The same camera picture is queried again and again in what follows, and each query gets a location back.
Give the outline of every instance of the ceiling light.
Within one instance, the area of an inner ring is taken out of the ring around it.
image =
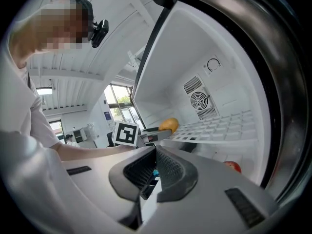
[[[38,94],[40,96],[43,95],[51,95],[52,94],[52,87],[48,87],[48,88],[36,88]]]

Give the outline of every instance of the red fruit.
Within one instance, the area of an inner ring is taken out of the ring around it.
[[[242,173],[242,169],[240,169],[239,164],[237,164],[234,161],[224,161],[224,164],[226,164],[227,166],[231,167],[232,169],[238,171],[239,173]]]

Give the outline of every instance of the ventilation fan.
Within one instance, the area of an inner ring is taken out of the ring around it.
[[[183,89],[189,97],[189,102],[195,108],[200,120],[216,117],[219,115],[208,89],[199,75],[194,76],[183,85]]]
[[[208,98],[203,92],[195,92],[191,95],[191,105],[197,110],[204,110],[208,106]]]

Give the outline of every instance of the white wall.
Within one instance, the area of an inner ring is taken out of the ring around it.
[[[54,117],[47,117],[48,121],[61,120],[64,134],[72,134],[75,129],[86,127],[88,123],[93,123],[99,137],[95,140],[98,148],[106,148],[108,144],[107,134],[111,132],[109,125],[105,118],[104,112],[110,112],[108,104],[104,104],[106,97],[104,93],[94,105],[91,111],[81,111],[75,113],[68,113]]]

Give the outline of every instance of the trees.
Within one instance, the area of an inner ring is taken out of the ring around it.
[[[117,97],[118,103],[130,103],[129,96],[123,96],[121,98]],[[114,116],[119,116],[121,115],[120,109],[119,108],[114,108]]]
[[[117,97],[118,103],[130,103],[129,96]]]

